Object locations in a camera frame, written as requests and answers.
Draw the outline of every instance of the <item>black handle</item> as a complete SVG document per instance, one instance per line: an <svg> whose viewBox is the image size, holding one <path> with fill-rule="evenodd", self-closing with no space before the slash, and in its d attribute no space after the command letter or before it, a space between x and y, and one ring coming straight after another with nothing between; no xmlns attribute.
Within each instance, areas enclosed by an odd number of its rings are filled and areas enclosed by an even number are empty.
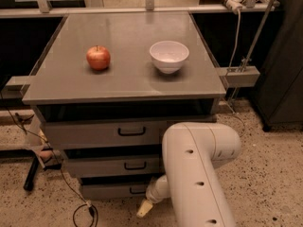
<svg viewBox="0 0 303 227"><path fill-rule="evenodd" d="M142 167L127 167L127 166L126 166L126 163L124 163L124 168L125 168L126 170L143 170L143 169L146 168L147 165L148 165L148 164L147 164L146 162L144 162L144 165L143 165Z"/></svg>
<svg viewBox="0 0 303 227"><path fill-rule="evenodd" d="M138 136L138 135L143 135L145 132L146 132L145 127L142 128L141 132L130 132L130 133L123 133L121 128L117 129L117 133L120 136Z"/></svg>
<svg viewBox="0 0 303 227"><path fill-rule="evenodd" d="M132 187L130 187L131 194L145 194L145 191L133 192Z"/></svg>

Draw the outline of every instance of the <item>white bowl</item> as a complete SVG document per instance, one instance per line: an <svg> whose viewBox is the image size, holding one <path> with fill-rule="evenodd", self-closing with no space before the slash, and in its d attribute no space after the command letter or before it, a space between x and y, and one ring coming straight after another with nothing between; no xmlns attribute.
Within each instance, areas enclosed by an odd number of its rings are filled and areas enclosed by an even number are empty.
<svg viewBox="0 0 303 227"><path fill-rule="evenodd" d="M165 74L171 74L184 65L189 50L181 43L163 41L153 44L150 54L155 67Z"/></svg>

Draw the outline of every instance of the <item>white robotic arm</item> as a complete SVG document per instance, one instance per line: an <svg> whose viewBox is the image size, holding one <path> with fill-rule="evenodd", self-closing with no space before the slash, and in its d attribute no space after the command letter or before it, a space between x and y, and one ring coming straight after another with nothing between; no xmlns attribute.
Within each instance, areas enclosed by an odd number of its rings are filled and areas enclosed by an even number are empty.
<svg viewBox="0 0 303 227"><path fill-rule="evenodd" d="M213 164L239 155L238 134L222 124L178 123L165 132L162 147L166 176L151 182L147 200L170 195L180 227L236 226Z"/></svg>

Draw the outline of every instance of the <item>speckled floor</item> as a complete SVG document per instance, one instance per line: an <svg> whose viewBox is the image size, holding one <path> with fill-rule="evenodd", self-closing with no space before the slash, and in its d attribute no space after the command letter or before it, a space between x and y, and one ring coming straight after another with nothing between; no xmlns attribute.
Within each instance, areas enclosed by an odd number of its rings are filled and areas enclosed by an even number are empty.
<svg viewBox="0 0 303 227"><path fill-rule="evenodd" d="M238 226L303 226L302 128L279 127L264 132L247 100L237 100L235 111L232 114L222 105L218 122L239 132L242 152L216 171ZM0 135L0 149L18 148L25 140L24 133L10 124L0 125ZM60 171L54 170L39 168L34 190L26 192L23 184L30 165L28 157L0 158L0 226L74 226L72 216L82 201L67 187ZM78 182L69 178L64 168L62 171L78 190ZM159 203L140 219L135 214L141 200L95 201L98 226L177 226L170 200ZM89 226L86 209L76 218L80 226Z"/></svg>

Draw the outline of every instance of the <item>red apple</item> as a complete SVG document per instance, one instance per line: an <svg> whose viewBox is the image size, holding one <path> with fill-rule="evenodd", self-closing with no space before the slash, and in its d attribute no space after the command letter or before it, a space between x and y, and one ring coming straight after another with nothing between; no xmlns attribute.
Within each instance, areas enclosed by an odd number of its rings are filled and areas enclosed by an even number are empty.
<svg viewBox="0 0 303 227"><path fill-rule="evenodd" d="M91 68L100 71L109 66L111 55L107 48L96 45L87 50L86 59Z"/></svg>

